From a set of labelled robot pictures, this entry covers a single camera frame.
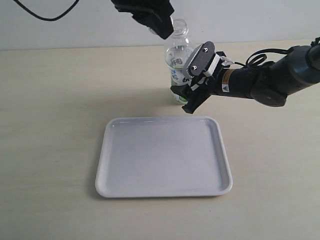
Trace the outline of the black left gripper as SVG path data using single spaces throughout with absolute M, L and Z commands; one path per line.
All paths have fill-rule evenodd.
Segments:
M 163 40 L 168 39 L 174 31 L 171 15 L 175 10 L 169 0 L 112 0 L 111 2 L 119 12 L 131 13 L 137 23 L 153 29 Z

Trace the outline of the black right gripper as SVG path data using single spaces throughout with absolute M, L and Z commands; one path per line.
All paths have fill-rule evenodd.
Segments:
M 200 87 L 209 87 L 210 85 L 215 84 L 218 78 L 218 74 L 226 67 L 226 54 L 223 51 L 218 51 L 216 53 L 220 56 L 220 61 L 212 76 L 207 77 L 202 74 L 200 76 L 192 78 L 190 86 L 188 84 L 185 84 L 173 85 L 170 87 L 170 90 L 173 94 L 176 94 L 183 99 L 188 100 L 187 104 L 182 106 L 182 109 L 187 114 L 193 114 L 195 110 L 211 96 L 209 93 L 193 93 L 192 89 L 195 91 L 197 88 L 199 89 Z

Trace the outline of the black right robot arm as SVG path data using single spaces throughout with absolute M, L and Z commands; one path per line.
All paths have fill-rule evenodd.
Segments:
M 199 45 L 182 68 L 186 83 L 171 91 L 186 99 L 188 114 L 210 96 L 253 99 L 269 107 L 283 107 L 287 97 L 320 82 L 320 39 L 288 49 L 254 52 L 240 68 L 207 41 Z

